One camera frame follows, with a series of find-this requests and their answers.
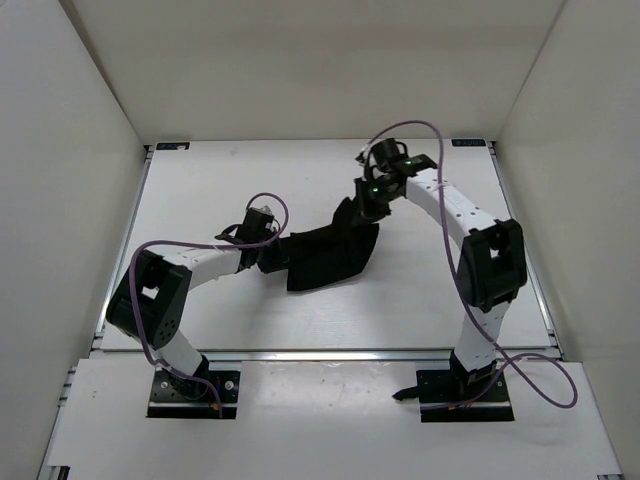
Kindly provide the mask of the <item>black skirt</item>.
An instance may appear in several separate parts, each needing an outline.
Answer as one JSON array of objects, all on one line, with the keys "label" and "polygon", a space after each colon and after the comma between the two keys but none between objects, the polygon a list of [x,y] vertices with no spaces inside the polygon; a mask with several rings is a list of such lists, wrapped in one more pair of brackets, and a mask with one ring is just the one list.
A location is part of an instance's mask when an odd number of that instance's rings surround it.
[{"label": "black skirt", "polygon": [[348,225],[349,201],[344,198],[330,224],[279,238],[292,249],[287,272],[289,292],[306,292],[336,284],[363,272],[374,251],[379,225]]}]

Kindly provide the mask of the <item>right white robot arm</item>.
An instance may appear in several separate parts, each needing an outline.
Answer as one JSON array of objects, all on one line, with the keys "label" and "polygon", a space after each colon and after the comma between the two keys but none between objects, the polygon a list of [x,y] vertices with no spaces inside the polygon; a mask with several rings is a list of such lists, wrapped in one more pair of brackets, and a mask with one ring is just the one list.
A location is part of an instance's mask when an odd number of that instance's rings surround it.
[{"label": "right white robot arm", "polygon": [[480,393],[496,369],[503,318],[527,282],[523,231],[479,208],[441,178],[426,155],[400,156],[381,174],[369,169],[355,180],[356,218],[378,221],[400,197],[420,207],[443,231],[445,254],[465,317],[450,356],[449,391],[460,400]]}]

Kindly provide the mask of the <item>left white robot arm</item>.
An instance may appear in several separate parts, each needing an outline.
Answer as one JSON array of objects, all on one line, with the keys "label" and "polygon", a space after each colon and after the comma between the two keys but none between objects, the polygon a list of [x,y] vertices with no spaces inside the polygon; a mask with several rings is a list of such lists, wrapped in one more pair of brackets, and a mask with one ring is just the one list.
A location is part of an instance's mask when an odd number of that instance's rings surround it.
[{"label": "left white robot arm", "polygon": [[174,388],[198,398],[213,387],[209,363],[186,339],[180,324],[187,295],[195,288],[257,264],[287,226],[269,207],[249,207],[243,222],[223,230],[221,243],[167,241],[178,251],[161,255],[148,242],[134,252],[106,310],[106,322],[137,341],[149,362],[169,373]]}]

